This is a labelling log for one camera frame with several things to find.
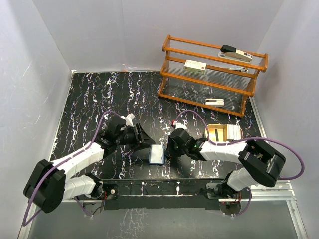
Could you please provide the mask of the blue card holder wallet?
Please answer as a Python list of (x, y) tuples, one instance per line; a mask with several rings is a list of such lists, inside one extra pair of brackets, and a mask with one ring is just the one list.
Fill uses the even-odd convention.
[(148, 161), (149, 161), (149, 165), (164, 165), (165, 164), (164, 146), (161, 144), (151, 145)]

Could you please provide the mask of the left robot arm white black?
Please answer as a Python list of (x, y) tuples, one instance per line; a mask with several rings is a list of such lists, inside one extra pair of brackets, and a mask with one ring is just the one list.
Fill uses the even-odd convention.
[(105, 129), (98, 131), (87, 145), (61, 159), (52, 162), (39, 161), (23, 194), (43, 212), (55, 210), (63, 200), (85, 195), (99, 199), (103, 195), (103, 182), (87, 173), (76, 174), (115, 152), (118, 146), (127, 146), (132, 151), (150, 148), (155, 143), (140, 124), (133, 124), (133, 114), (112, 120)]

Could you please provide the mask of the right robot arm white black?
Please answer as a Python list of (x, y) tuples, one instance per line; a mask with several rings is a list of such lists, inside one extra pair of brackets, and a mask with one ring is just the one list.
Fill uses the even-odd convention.
[(211, 195), (229, 198), (252, 185), (274, 187), (286, 163), (286, 158), (264, 140), (248, 140), (236, 144), (211, 143), (207, 138), (194, 139), (183, 128), (171, 133), (165, 155), (167, 158), (187, 155), (196, 161), (240, 163), (241, 169), (232, 170), (222, 183), (206, 189)]

